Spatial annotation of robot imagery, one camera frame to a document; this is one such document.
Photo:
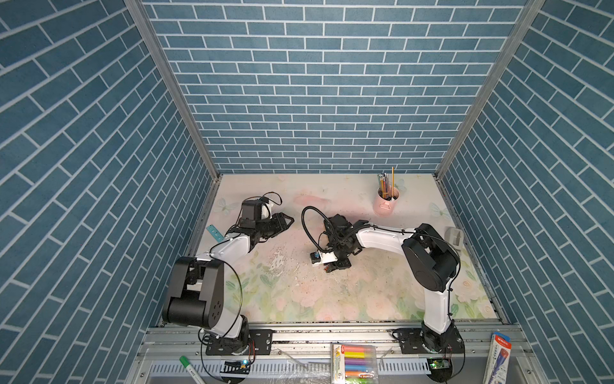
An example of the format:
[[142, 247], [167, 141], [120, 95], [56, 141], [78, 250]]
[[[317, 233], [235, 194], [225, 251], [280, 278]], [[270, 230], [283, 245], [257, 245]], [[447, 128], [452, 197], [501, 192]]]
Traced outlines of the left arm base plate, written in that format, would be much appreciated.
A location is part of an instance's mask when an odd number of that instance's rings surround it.
[[208, 356], [244, 355], [250, 352], [251, 347], [255, 348], [256, 355], [270, 355], [273, 331], [271, 329], [250, 330], [248, 334], [241, 332], [235, 339], [204, 333], [203, 341]]

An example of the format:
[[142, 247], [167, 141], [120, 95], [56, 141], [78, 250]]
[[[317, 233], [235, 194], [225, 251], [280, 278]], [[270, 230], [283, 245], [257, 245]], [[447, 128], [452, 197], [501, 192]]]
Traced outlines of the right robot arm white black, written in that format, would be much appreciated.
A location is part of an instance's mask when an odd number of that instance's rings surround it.
[[351, 224], [337, 214], [324, 219], [322, 247], [312, 235], [308, 238], [316, 246], [310, 254], [313, 265], [323, 265], [326, 272], [351, 267], [350, 256], [368, 248], [393, 252], [406, 258], [414, 279], [425, 294], [425, 313], [421, 323], [423, 346], [432, 353], [452, 347], [457, 340], [457, 328], [451, 312], [450, 295], [453, 281], [460, 273], [461, 261], [452, 246], [429, 224], [414, 229], [379, 227], [360, 220]]

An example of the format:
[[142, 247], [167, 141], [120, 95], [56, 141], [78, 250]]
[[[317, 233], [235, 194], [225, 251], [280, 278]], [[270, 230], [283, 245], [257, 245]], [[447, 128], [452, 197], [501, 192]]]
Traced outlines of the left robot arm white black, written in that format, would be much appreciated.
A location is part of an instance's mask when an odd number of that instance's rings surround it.
[[273, 210], [280, 205], [265, 195], [244, 200], [224, 239], [196, 257], [181, 257], [170, 274], [164, 323], [193, 326], [214, 344], [214, 352], [242, 355], [249, 350], [249, 323], [241, 309], [225, 307], [225, 268], [255, 246], [288, 230], [294, 219]]

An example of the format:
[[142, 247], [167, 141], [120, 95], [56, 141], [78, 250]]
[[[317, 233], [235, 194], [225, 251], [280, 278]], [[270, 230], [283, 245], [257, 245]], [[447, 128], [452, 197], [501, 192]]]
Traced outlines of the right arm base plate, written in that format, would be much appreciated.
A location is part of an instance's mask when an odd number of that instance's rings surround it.
[[438, 334], [428, 328], [400, 328], [391, 332], [399, 343], [403, 355], [419, 354], [463, 354], [465, 344], [454, 326], [444, 334]]

